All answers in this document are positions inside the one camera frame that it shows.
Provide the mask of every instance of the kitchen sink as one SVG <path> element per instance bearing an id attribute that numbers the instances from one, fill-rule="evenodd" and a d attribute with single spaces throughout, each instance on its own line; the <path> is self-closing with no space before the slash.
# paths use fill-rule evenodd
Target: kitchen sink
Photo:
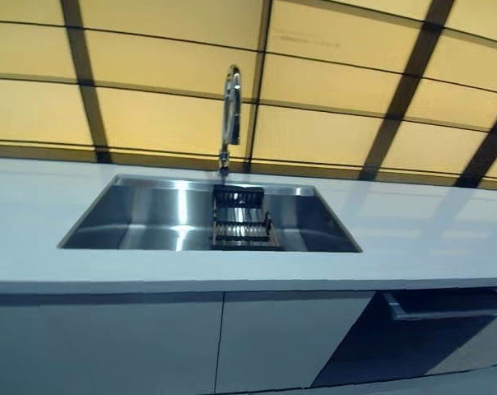
<path id="1" fill-rule="evenodd" d="M 191 179 L 118 175 L 58 247 L 211 250 L 214 184 Z M 272 217 L 282 250 L 361 252 L 360 246 L 316 188 L 284 184 L 226 184 L 263 188 L 263 204 Z"/>

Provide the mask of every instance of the countertop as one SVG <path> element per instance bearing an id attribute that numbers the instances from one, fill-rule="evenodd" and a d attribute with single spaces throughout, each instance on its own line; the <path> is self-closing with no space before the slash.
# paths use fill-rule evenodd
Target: countertop
<path id="1" fill-rule="evenodd" d="M 363 253 L 59 249 L 117 174 L 205 171 L 0 159 L 0 293 L 497 286 L 497 191 L 231 174 L 313 185 Z"/>

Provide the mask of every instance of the chrome faucet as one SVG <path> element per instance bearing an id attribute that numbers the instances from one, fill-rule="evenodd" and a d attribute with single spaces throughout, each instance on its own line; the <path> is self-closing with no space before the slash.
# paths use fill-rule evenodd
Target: chrome faucet
<path id="1" fill-rule="evenodd" d="M 239 121 L 241 119 L 241 72 L 233 64 L 226 76 L 223 94 L 223 125 L 221 128 L 221 150 L 219 151 L 219 173 L 223 181 L 229 175 L 229 144 L 239 144 Z"/>

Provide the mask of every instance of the black dish rack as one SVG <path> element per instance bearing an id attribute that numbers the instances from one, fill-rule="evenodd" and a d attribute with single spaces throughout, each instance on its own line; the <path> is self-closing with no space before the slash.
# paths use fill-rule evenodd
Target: black dish rack
<path id="1" fill-rule="evenodd" d="M 283 251 L 261 187 L 214 185 L 212 249 Z"/>

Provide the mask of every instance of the white cabinet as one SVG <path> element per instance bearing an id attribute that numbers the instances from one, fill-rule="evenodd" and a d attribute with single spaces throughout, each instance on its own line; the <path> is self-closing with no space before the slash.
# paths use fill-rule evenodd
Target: white cabinet
<path id="1" fill-rule="evenodd" d="M 226 293 L 216 392 L 310 386 L 372 295 Z"/>
<path id="2" fill-rule="evenodd" d="M 221 293 L 72 298 L 0 307 L 0 394 L 213 393 Z"/>
<path id="3" fill-rule="evenodd" d="M 95 395 L 90 372 L 38 306 L 0 305 L 0 395 Z"/>

